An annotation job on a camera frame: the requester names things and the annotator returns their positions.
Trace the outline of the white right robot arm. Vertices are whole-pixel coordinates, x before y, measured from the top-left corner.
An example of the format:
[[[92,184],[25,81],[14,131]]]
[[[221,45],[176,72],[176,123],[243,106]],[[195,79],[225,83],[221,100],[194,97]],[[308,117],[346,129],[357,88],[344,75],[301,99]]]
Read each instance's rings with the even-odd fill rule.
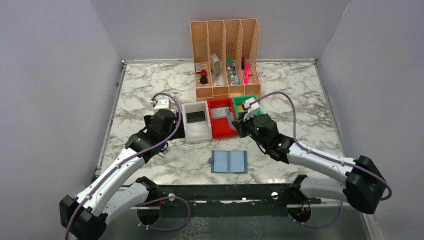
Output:
[[[268,114],[231,122],[240,138],[250,137],[262,147],[265,155],[277,162],[302,166],[325,175],[307,176],[288,190],[289,199],[300,204],[307,198],[327,198],[347,202],[359,212],[374,214],[388,189],[386,180],[374,162],[364,155],[359,158],[335,156],[305,145],[278,131]]]

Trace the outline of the blue leather card holder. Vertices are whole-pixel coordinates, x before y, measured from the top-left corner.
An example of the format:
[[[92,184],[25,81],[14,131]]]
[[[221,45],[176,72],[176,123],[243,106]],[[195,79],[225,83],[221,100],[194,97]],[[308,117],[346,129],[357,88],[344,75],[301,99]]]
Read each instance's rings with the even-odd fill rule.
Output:
[[[245,150],[213,150],[209,163],[212,173],[246,174],[248,172],[248,154]]]

